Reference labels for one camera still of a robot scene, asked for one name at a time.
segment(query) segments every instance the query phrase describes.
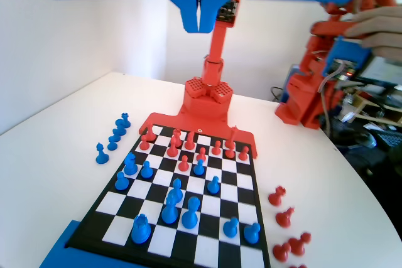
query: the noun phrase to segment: black square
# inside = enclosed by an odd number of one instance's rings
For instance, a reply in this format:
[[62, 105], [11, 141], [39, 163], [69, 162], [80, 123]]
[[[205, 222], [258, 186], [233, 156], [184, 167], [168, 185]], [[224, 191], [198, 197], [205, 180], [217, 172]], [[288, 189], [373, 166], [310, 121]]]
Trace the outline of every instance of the black square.
[[239, 216], [239, 207], [238, 203], [227, 201], [227, 200], [220, 200], [220, 216], [224, 218], [232, 218]]
[[237, 186], [236, 174], [228, 171], [222, 171], [222, 183]]
[[199, 223], [198, 234], [219, 239], [219, 217], [201, 213]]
[[117, 216], [134, 219], [143, 206], [144, 200], [126, 196], [117, 212]]
[[219, 242], [218, 266], [240, 268], [240, 246]]
[[147, 200], [163, 203], [168, 193], [168, 187], [163, 185], [151, 184], [151, 188], [146, 195]]

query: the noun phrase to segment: white square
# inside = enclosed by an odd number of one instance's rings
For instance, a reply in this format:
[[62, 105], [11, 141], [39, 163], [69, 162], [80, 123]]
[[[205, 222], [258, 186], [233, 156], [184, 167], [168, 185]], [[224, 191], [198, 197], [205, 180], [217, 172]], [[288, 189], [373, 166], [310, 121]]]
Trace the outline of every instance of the white square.
[[167, 147], [169, 146], [170, 143], [170, 137], [167, 136], [158, 136], [158, 138], [156, 138], [155, 144], [158, 144], [159, 146], [164, 146]]
[[145, 200], [150, 187], [151, 187], [150, 182], [136, 180], [134, 181], [133, 185], [131, 185], [130, 190], [127, 193], [127, 196]]
[[134, 219], [115, 216], [102, 241], [124, 246], [133, 229]]
[[222, 159], [222, 170], [237, 173], [236, 162], [234, 160]]
[[203, 194], [205, 186], [205, 179], [196, 178], [193, 176], [188, 177], [187, 191], [191, 191], [196, 194]]
[[211, 216], [220, 216], [220, 198], [204, 195], [202, 197], [201, 212]]
[[214, 178], [214, 176], [218, 176], [219, 178], [219, 182], [222, 179], [222, 170], [221, 169], [215, 169], [215, 168], [211, 168], [210, 166], [207, 166], [207, 174], [205, 175], [205, 179], [212, 181], [212, 178]]
[[176, 230], [174, 228], [157, 225], [149, 243], [148, 252], [170, 257]]
[[115, 215], [119, 211], [121, 204], [123, 203], [126, 195], [112, 193], [108, 191], [98, 205], [96, 211], [100, 213], [108, 213], [110, 215]]
[[203, 144], [204, 146], [211, 145], [211, 137], [198, 135], [197, 144]]
[[145, 200], [139, 213], [143, 213], [148, 218], [148, 223], [156, 225], [158, 222], [159, 214], [162, 210], [162, 203]]
[[224, 224], [226, 222], [228, 222], [230, 219], [226, 219], [226, 218], [219, 218], [219, 240], [229, 243], [229, 244], [233, 244], [233, 245], [240, 245], [240, 230], [239, 230], [239, 224], [237, 224], [237, 233], [233, 238], [229, 238], [225, 233], [224, 233]]
[[218, 267], [219, 241], [199, 235], [195, 248], [194, 264], [204, 267]]
[[254, 205], [239, 202], [238, 209], [239, 209], [239, 221], [241, 223], [251, 225], [254, 222], [258, 222], [257, 209]]
[[222, 183], [220, 185], [220, 198], [227, 201], [237, 202], [237, 187]]
[[247, 246], [240, 246], [241, 267], [264, 268], [263, 251]]
[[180, 214], [180, 220], [178, 222], [177, 225], [177, 230], [180, 230], [181, 232], [188, 232], [188, 233], [192, 233], [193, 235], [198, 235], [198, 228], [200, 226], [200, 212], [195, 212], [197, 218], [198, 218], [198, 222], [196, 224], [196, 226], [194, 226], [192, 229], [187, 229], [183, 226], [183, 222], [182, 222], [182, 216], [184, 213], [188, 212], [188, 210], [182, 210], [181, 214]]
[[162, 169], [159, 169], [156, 172], [153, 183], [156, 183], [157, 185], [169, 186], [172, 177], [173, 177], [173, 172], [164, 171]]
[[253, 179], [251, 179], [251, 176], [249, 175], [237, 174], [237, 186], [240, 188], [253, 190]]

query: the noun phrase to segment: blue plastic part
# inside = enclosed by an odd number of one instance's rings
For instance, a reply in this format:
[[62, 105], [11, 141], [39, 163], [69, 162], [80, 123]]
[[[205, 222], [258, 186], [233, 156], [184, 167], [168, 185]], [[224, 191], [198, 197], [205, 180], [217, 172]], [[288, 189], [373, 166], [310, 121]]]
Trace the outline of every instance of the blue plastic part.
[[98, 143], [96, 145], [96, 150], [98, 150], [99, 152], [99, 155], [96, 156], [96, 162], [99, 164], [107, 163], [109, 160], [109, 155], [105, 154], [105, 152], [103, 151], [103, 144]]
[[124, 173], [123, 172], [118, 172], [117, 173], [117, 181], [114, 184], [114, 187], [119, 191], [124, 191], [126, 188], [128, 188], [128, 184], [129, 184], [129, 181], [124, 176]]
[[148, 240], [151, 235], [151, 226], [148, 223], [146, 215], [143, 213], [134, 218], [133, 230], [131, 231], [131, 240], [135, 244], [142, 244]]
[[325, 77], [329, 74], [334, 59], [355, 62], [355, 69], [360, 70], [367, 62], [370, 54], [371, 49], [362, 48], [360, 44], [345, 41], [342, 36], [339, 36], [327, 56], [327, 65], [325, 66], [322, 75]]
[[211, 194], [216, 194], [219, 191], [219, 178], [218, 176], [214, 176], [212, 181], [207, 185], [208, 191]]
[[143, 169], [141, 170], [141, 176], [144, 178], [150, 178], [153, 175], [153, 169], [149, 167], [149, 161], [145, 161]]
[[191, 197], [188, 200], [188, 211], [182, 216], [182, 224], [187, 229], [194, 228], [198, 223], [198, 217], [195, 212], [200, 207], [200, 200], [197, 197]]
[[237, 225], [239, 221], [236, 217], [230, 219], [230, 221], [224, 224], [224, 234], [226, 237], [233, 238], [237, 234]]
[[250, 244], [255, 244], [259, 239], [259, 231], [261, 230], [261, 226], [258, 223], [254, 223], [253, 225], [248, 225], [244, 227], [244, 238]]

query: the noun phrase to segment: chessboard border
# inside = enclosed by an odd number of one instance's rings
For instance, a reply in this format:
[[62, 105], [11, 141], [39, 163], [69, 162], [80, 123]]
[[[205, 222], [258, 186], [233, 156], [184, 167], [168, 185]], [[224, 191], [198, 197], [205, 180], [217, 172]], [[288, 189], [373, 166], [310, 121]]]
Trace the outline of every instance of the chessboard border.
[[[163, 126], [163, 125], [155, 124], [154, 126], [166, 127], [166, 128], [172, 129], [172, 127]], [[210, 136], [210, 135], [205, 135], [205, 136], [224, 140], [224, 138], [222, 138], [222, 137]], [[140, 142], [141, 142], [141, 136], [137, 139], [137, 141], [134, 143], [134, 146], [130, 149], [129, 152], [134, 153]], [[255, 201], [256, 201], [256, 208], [257, 208], [257, 218], [258, 218], [258, 221], [260, 222], [260, 226], [261, 226], [259, 240], [261, 241], [261, 245], [262, 245], [261, 251], [263, 252], [264, 266], [266, 268], [270, 268], [271, 265], [270, 265], [270, 260], [269, 260], [268, 244], [267, 244], [267, 240], [266, 240], [266, 236], [265, 236], [262, 209], [261, 209], [261, 204], [260, 204], [260, 200], [259, 200], [257, 177], [256, 177], [256, 173], [254, 170], [254, 160], [252, 159], [253, 158], [252, 148], [251, 148], [250, 144], [247, 144], [245, 142], [239, 142], [239, 143], [245, 144], [249, 147], [249, 156], [251, 158], [250, 159], [250, 167], [251, 167], [251, 173], [252, 173], [251, 178], [253, 181], [253, 186], [256, 190], [256, 192], [254, 192], [253, 195], [256, 199]], [[169, 268], [203, 267], [203, 266], [200, 266], [200, 265], [197, 265], [194, 263], [186, 264], [186, 263], [183, 263], [182, 260], [176, 260], [171, 257], [167, 258], [162, 255], [152, 254], [152, 253], [148, 253], [148, 252], [144, 253], [144, 252], [140, 252], [138, 250], [131, 250], [130, 253], [128, 253], [127, 250], [122, 249], [120, 245], [114, 245], [112, 243], [110, 243], [109, 248], [107, 250], [105, 250], [104, 246], [102, 246], [104, 243], [99, 242], [98, 240], [92, 240], [91, 238], [88, 238], [88, 236], [83, 234], [83, 231], [85, 230], [85, 226], [90, 222], [89, 220], [90, 220], [91, 216], [96, 211], [97, 207], [99, 206], [99, 204], [101, 203], [101, 201], [103, 200], [103, 198], [105, 197], [107, 192], [109, 191], [109, 188], [113, 185], [114, 182], [116, 182], [117, 173], [119, 171], [121, 171], [123, 169], [123, 167], [124, 167], [124, 159], [123, 159], [123, 162], [119, 165], [116, 172], [110, 178], [109, 182], [105, 185], [104, 189], [99, 194], [99, 196], [97, 197], [94, 204], [91, 206], [89, 211], [85, 214], [85, 217], [80, 222], [80, 225], [77, 227], [77, 229], [74, 231], [72, 236], [69, 238], [69, 240], [65, 244], [65, 248], [73, 247], [76, 249], [85, 250], [88, 252], [103, 255], [106, 257], [113, 258], [113, 259], [123, 260], [123, 261], [129, 262], [129, 263], [132, 263], [132, 264], [144, 265], [146, 267], [154, 267], [154, 268], [159, 268], [159, 267], [169, 267]]]

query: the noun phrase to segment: captured blue pawn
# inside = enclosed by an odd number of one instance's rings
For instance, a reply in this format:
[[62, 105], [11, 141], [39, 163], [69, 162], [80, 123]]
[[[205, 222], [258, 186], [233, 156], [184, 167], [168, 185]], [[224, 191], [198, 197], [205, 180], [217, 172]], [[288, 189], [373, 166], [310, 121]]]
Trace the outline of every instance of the captured blue pawn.
[[117, 144], [113, 140], [113, 136], [109, 136], [109, 144], [107, 145], [109, 151], [114, 151], [117, 149]]
[[194, 167], [194, 174], [201, 176], [204, 173], [204, 161], [200, 159], [197, 163], [197, 165]]
[[118, 172], [117, 173], [117, 181], [114, 184], [114, 187], [119, 191], [123, 191], [126, 188], [128, 188], [128, 184], [129, 184], [129, 181], [126, 177], [124, 177], [124, 173]]
[[124, 172], [126, 175], [134, 175], [138, 171], [138, 167], [136, 165], [136, 156], [133, 153], [128, 153], [126, 158], [124, 158]]
[[178, 217], [178, 210], [173, 195], [169, 194], [166, 198], [166, 207], [162, 211], [162, 220], [166, 224], [172, 224]]
[[143, 169], [141, 170], [141, 176], [144, 178], [150, 178], [153, 175], [153, 170], [149, 167], [149, 161], [144, 162]]
[[219, 191], [219, 178], [218, 176], [214, 176], [212, 181], [207, 185], [208, 191], [211, 194], [216, 194]]
[[197, 197], [191, 197], [188, 200], [188, 211], [182, 216], [182, 224], [187, 229], [194, 228], [198, 223], [198, 217], [195, 212], [200, 207], [200, 200]]
[[99, 152], [99, 155], [96, 156], [96, 162], [99, 164], [107, 163], [107, 161], [109, 160], [109, 155], [105, 154], [105, 152], [103, 151], [103, 144], [98, 143], [96, 145], [96, 150], [98, 150]]
[[237, 224], [239, 224], [239, 221], [236, 217], [233, 217], [230, 221], [225, 222], [224, 234], [226, 237], [233, 238], [237, 234]]
[[142, 244], [148, 240], [149, 235], [151, 235], [151, 227], [146, 215], [142, 213], [134, 219], [131, 240], [133, 240], [135, 244]]
[[253, 225], [248, 225], [244, 227], [244, 238], [246, 238], [246, 241], [249, 242], [250, 244], [255, 244], [258, 242], [259, 238], [259, 231], [261, 230], [261, 227], [259, 226], [258, 223], [254, 223]]

